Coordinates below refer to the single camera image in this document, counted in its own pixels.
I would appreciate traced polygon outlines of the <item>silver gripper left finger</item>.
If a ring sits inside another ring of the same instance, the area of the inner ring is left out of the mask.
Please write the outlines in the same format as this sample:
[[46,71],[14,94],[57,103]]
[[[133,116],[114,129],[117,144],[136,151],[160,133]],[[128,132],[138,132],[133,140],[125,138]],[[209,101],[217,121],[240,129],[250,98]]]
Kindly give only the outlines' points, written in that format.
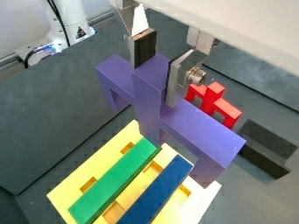
[[145,7],[134,0],[116,0],[116,9],[125,28],[132,68],[154,56],[156,30],[149,27]]

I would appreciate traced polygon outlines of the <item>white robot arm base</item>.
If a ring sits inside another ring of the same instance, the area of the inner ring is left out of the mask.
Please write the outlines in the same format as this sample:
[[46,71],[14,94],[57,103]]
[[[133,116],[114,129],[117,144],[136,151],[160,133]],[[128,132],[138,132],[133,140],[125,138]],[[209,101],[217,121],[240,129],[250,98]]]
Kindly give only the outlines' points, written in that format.
[[81,0],[39,0],[50,29],[43,38],[14,50],[23,68],[60,53],[94,34],[89,26]]

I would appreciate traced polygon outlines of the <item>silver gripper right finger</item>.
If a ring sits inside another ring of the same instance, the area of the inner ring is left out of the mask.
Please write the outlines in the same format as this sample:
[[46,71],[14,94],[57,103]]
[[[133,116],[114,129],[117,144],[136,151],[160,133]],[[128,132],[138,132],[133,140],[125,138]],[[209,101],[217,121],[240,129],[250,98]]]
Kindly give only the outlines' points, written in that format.
[[198,86],[204,82],[206,73],[201,71],[201,63],[210,53],[213,41],[208,33],[189,27],[186,44],[190,50],[173,58],[168,65],[165,103],[169,107],[185,96],[190,84]]

